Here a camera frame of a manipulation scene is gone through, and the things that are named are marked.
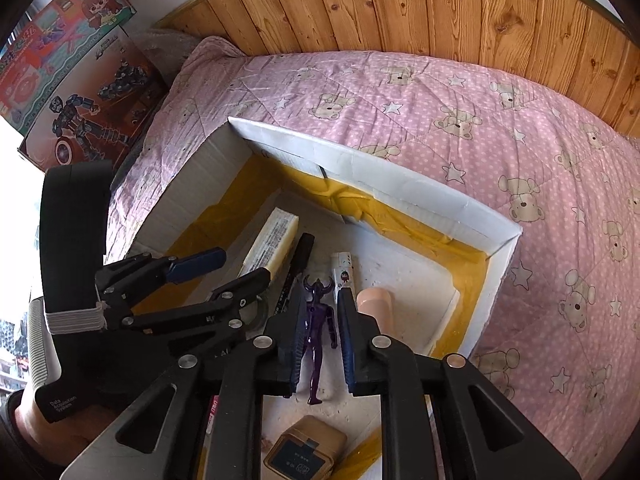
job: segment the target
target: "bed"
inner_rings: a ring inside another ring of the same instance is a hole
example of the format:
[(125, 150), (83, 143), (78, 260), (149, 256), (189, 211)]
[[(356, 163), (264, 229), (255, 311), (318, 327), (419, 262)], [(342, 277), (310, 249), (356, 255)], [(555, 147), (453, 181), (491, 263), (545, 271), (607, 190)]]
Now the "bed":
[(159, 228), (149, 213), (228, 116), (338, 142), (461, 190), (524, 228), (472, 360), (596, 479), (640, 417), (640, 50), (582, 0), (478, 2), (200, 0), (179, 9), (165, 24), (213, 36), (185, 62), (114, 193), (108, 260), (151, 249), (141, 242)]

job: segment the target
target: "black marker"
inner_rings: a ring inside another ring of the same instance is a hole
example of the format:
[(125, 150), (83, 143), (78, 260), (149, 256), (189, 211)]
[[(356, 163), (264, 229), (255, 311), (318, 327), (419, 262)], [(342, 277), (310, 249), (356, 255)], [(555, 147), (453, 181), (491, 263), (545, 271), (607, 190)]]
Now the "black marker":
[(282, 292), (278, 298), (278, 303), (276, 303), (274, 314), (287, 311), (287, 308), (289, 307), (289, 294), (291, 292), (291, 288), (293, 287), (295, 279), (306, 269), (306, 264), (309, 261), (309, 256), (311, 256), (311, 249), (314, 246), (315, 240), (316, 237), (309, 233), (302, 233), (300, 240), (298, 240), (296, 250), (293, 252), (291, 264), (289, 265), (289, 272), (287, 273), (287, 277), (284, 279)]

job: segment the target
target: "yellow tape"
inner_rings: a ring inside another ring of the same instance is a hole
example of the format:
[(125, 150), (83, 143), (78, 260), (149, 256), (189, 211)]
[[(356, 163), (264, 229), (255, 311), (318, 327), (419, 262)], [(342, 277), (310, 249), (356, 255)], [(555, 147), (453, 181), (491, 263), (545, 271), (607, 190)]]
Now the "yellow tape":
[[(484, 284), (488, 267), (486, 254), (379, 202), (362, 190), (311, 176), (273, 159), (252, 155), (220, 202), (207, 208), (175, 241), (168, 254), (187, 256), (216, 246), (227, 249), (267, 197), (281, 187), (334, 213), (365, 221), (380, 235), (445, 267), (460, 292), (460, 300), (431, 355), (441, 358), (458, 350)], [(181, 285), (166, 285), (161, 294), (151, 295), (135, 311), (140, 314), (181, 306), (198, 283), (199, 280), (192, 280)], [(381, 454), (382, 437), (378, 428), (336, 466), (332, 479), (356, 480)]]

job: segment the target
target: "polka dot fabric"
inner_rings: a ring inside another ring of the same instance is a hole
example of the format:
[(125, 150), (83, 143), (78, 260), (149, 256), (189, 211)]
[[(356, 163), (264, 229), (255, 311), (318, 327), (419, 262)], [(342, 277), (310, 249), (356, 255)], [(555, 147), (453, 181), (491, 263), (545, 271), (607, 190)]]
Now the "polka dot fabric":
[(519, 222), (472, 359), (583, 478), (599, 478), (640, 416), (636, 147), (568, 98), (497, 70), (380, 52), (247, 58), (208, 38), (114, 194), (109, 261), (229, 115), (386, 158)]

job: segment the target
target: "brown box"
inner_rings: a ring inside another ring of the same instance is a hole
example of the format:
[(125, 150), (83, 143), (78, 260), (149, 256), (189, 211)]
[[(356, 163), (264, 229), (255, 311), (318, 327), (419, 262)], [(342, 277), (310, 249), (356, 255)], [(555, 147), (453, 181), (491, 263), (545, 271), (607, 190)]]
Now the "brown box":
[(341, 455), (347, 436), (312, 415), (285, 431), (264, 459), (264, 465), (288, 480), (322, 480)]

